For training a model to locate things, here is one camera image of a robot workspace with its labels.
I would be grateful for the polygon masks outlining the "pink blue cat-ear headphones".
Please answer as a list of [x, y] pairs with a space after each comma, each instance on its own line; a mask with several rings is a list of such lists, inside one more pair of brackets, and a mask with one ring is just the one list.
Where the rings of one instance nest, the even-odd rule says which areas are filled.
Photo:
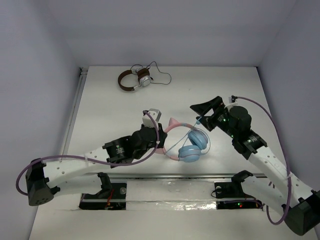
[[[179, 127], [188, 128], [189, 131], [178, 142], [166, 149], [158, 148], [155, 153], [158, 155], [167, 156], [169, 159], [177, 162], [193, 163], [200, 159], [201, 156], [207, 154], [211, 148], [211, 140], [207, 133], [196, 127], [200, 124], [201, 117], [196, 120], [195, 124], [179, 122], [171, 117], [168, 122], [168, 127], [164, 130], [165, 133]], [[177, 155], [171, 155], [172, 150], [179, 142], [186, 138], [183, 145], [179, 148]]]

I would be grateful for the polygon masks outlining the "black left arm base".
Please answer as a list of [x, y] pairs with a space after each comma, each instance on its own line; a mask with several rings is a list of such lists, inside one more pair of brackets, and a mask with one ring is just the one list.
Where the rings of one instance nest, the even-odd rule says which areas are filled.
[[126, 210], [127, 182], [111, 182], [107, 173], [99, 172], [100, 190], [95, 194], [82, 193], [79, 208], [81, 210]]

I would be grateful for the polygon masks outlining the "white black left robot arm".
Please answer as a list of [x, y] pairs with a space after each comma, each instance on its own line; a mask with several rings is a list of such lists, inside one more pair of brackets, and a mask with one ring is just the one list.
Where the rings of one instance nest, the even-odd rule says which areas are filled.
[[98, 171], [100, 179], [94, 185], [94, 192], [100, 198], [106, 197], [112, 187], [101, 166], [116, 168], [140, 164], [162, 148], [167, 137], [161, 124], [157, 128], [143, 125], [132, 135], [107, 142], [84, 155], [36, 158], [25, 170], [28, 204], [35, 207], [50, 202], [63, 191], [62, 183], [92, 171]]

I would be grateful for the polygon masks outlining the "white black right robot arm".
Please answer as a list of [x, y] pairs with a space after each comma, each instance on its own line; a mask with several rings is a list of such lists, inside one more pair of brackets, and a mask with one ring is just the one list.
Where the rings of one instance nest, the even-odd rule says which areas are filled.
[[300, 180], [288, 163], [282, 163], [267, 142], [251, 129], [252, 117], [231, 96], [225, 105], [217, 96], [190, 106], [197, 120], [208, 130], [219, 128], [232, 139], [232, 146], [256, 166], [271, 182], [265, 185], [252, 173], [243, 170], [232, 177], [231, 192], [238, 197], [247, 194], [273, 209], [296, 235], [303, 236], [320, 223], [320, 193]]

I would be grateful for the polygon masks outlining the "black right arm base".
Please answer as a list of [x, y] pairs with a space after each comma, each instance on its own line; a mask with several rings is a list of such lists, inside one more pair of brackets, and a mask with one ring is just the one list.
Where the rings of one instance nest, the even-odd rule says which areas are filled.
[[243, 192], [242, 183], [254, 175], [242, 170], [231, 177], [227, 182], [216, 182], [211, 192], [211, 197], [217, 200], [218, 210], [236, 209], [263, 209], [264, 204], [251, 195]]

